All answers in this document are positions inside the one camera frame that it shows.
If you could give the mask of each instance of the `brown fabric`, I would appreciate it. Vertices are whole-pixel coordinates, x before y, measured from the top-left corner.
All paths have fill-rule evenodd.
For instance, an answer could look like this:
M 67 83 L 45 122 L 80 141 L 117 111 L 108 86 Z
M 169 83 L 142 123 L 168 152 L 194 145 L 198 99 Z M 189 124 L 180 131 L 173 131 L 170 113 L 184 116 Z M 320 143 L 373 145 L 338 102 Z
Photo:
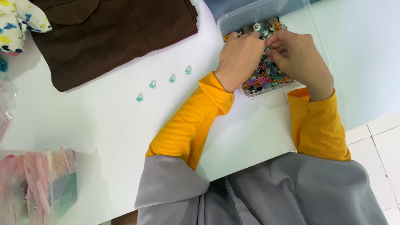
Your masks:
M 53 31 L 32 32 L 59 91 L 197 33 L 189 0 L 32 0 Z

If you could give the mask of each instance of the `gray fabric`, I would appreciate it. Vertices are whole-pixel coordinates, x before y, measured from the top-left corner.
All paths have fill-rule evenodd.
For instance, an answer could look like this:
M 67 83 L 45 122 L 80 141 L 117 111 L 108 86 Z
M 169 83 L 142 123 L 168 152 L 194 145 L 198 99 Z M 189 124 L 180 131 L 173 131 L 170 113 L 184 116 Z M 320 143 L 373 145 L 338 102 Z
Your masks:
M 313 4 L 315 2 L 319 2 L 321 0 L 310 0 L 310 3 Z M 229 12 L 232 12 L 238 8 L 241 8 L 243 6 L 246 6 L 248 4 L 251 4 L 253 2 L 257 2 L 257 0 L 204 0 L 208 8 L 210 9 L 215 22 L 218 21 L 218 19 L 222 16 L 225 15 Z M 284 6 L 282 10 L 282 15 L 285 15 L 289 12 L 293 12 L 295 10 L 301 9 L 303 7 L 302 0 L 298 0 L 298 4 L 295 4 L 296 6 L 293 7 L 293 2 L 288 2 L 288 1 L 279 1 L 276 0 L 276 2 L 282 3 Z
M 367 172 L 353 160 L 288 153 L 209 187 L 188 170 L 179 158 L 146 159 L 138 225 L 387 225 Z

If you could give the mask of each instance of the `white tabletop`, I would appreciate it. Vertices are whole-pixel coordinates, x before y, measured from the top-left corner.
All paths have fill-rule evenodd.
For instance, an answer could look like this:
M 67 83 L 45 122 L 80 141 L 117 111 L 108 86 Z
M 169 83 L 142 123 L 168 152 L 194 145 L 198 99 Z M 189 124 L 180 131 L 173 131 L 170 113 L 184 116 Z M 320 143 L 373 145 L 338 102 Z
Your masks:
M 60 224 L 94 225 L 134 210 L 148 144 L 197 80 L 218 63 L 221 45 L 213 17 L 202 0 L 192 2 L 199 13 L 198 34 L 68 93 L 53 87 L 30 35 L 28 53 L 9 60 L 8 75 L 21 93 L 3 149 L 65 145 L 78 152 L 78 202 Z M 312 5 L 347 130 L 400 108 L 399 6 L 395 0 Z M 187 65 L 190 75 L 184 73 Z M 168 82 L 171 74 L 176 74 L 175 84 Z M 148 87 L 153 79 L 155 90 Z M 139 92 L 144 102 L 136 102 Z M 213 180 L 293 149 L 284 93 L 247 100 L 236 92 L 230 113 L 211 127 L 197 172 Z

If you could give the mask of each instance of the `patterned fabric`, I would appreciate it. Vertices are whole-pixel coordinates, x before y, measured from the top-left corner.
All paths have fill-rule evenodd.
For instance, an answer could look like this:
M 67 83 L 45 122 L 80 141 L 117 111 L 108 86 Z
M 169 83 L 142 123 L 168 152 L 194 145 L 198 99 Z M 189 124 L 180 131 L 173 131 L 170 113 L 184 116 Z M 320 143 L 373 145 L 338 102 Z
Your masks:
M 3 53 L 25 52 L 27 30 L 51 30 L 44 12 L 28 0 L 0 0 L 0 50 Z

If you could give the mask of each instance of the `yellow long-sleeve shirt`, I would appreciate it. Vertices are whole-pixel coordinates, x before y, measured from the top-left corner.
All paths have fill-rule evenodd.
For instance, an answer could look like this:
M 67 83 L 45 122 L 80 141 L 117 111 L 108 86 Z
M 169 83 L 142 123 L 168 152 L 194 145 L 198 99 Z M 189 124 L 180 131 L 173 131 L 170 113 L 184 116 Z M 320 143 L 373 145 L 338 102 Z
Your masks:
M 217 116 L 229 112 L 234 94 L 225 92 L 210 72 L 199 87 L 168 120 L 149 145 L 146 157 L 179 157 L 196 170 L 208 131 Z M 347 161 L 350 151 L 333 95 L 320 102 L 308 102 L 307 88 L 288 93 L 292 136 L 298 153 L 323 159 Z

